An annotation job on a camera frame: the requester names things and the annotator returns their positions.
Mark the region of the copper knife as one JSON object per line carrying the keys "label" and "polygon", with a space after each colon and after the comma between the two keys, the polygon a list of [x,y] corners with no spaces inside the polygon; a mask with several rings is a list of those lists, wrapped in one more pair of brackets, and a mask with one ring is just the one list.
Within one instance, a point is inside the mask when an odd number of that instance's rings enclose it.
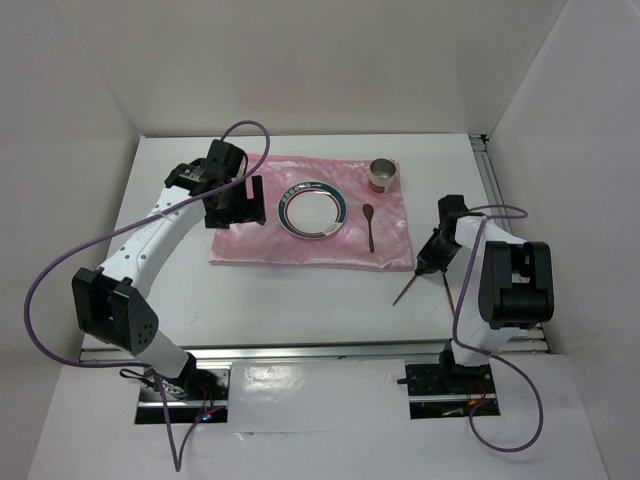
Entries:
{"label": "copper knife", "polygon": [[452,315],[455,315],[455,301],[453,298],[453,294],[450,288],[450,284],[449,281],[447,279],[447,275],[446,273],[442,273],[442,279],[443,279],[443,284],[444,284],[444,288],[445,288],[445,292],[446,292],[446,296],[447,296],[447,300],[448,300],[448,304],[451,310]]}

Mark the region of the pink rose satin placemat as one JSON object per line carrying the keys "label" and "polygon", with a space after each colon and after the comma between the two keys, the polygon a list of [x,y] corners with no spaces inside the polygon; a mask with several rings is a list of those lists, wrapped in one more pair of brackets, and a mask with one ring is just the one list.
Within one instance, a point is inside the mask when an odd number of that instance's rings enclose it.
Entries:
{"label": "pink rose satin placemat", "polygon": [[212,264],[406,272],[412,249],[402,175],[377,193],[369,161],[253,155],[263,179],[266,222],[219,230]]}

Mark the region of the white plate green red rim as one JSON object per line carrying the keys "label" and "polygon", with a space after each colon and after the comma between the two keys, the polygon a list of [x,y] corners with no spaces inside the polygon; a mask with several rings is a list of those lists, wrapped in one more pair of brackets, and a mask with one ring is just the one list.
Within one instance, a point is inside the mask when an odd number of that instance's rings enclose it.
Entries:
{"label": "white plate green red rim", "polygon": [[344,225],[348,207],[344,196],[323,182],[298,183],[286,190],[277,207],[284,230],[304,240],[336,234]]}

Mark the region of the metal cup brown sleeve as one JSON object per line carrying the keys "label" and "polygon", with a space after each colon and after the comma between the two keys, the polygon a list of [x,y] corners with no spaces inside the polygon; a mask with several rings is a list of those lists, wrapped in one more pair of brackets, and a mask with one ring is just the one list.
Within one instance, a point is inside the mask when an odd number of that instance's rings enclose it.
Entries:
{"label": "metal cup brown sleeve", "polygon": [[393,183],[397,173],[397,165],[393,160],[378,158],[369,165],[369,188],[379,194],[387,193]]}

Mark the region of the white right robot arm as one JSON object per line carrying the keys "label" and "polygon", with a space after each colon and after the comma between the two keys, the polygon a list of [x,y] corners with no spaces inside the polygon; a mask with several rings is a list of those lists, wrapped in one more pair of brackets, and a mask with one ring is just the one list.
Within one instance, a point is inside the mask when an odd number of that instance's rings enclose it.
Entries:
{"label": "white right robot arm", "polygon": [[468,208],[462,195],[446,195],[437,207],[439,224],[417,255],[414,274],[444,274],[463,248],[480,268],[478,313],[457,320],[435,375],[446,393],[461,394],[486,379],[490,356],[511,338],[551,320],[551,251],[546,243],[516,237],[480,209]]}

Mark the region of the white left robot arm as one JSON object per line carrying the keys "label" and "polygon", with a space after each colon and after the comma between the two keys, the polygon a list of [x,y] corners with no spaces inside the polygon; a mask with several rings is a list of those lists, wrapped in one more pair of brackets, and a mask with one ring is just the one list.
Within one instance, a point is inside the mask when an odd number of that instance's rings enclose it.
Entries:
{"label": "white left robot arm", "polygon": [[205,157],[170,172],[145,224],[134,228],[116,253],[94,270],[79,269],[72,279],[80,329],[154,370],[176,399],[224,390],[215,374],[198,368],[191,353],[160,331],[147,297],[166,261],[198,223],[208,229],[265,223],[263,182],[259,176],[241,179],[247,165],[242,149],[213,141]]}

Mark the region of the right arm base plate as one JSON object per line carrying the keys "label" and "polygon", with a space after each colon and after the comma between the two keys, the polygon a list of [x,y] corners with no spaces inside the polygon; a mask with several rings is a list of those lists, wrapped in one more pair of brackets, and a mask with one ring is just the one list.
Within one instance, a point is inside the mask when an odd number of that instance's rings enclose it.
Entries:
{"label": "right arm base plate", "polygon": [[500,407],[488,365],[443,372],[436,364],[407,364],[397,381],[407,387],[412,420],[499,416]]}

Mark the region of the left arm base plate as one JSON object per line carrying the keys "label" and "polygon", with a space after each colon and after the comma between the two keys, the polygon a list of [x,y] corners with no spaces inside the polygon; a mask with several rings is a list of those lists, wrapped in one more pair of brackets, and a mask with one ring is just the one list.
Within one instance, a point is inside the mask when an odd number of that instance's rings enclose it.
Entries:
{"label": "left arm base plate", "polygon": [[[224,424],[228,421],[228,394],[231,380],[229,366],[215,365],[210,372],[217,377],[217,387],[196,388],[196,393],[186,393],[182,389],[163,380],[169,418],[173,424],[192,423],[202,416],[204,424]],[[136,425],[160,425],[164,423],[161,394],[148,369],[142,374],[133,374],[130,379],[140,382],[140,389],[134,423]]]}

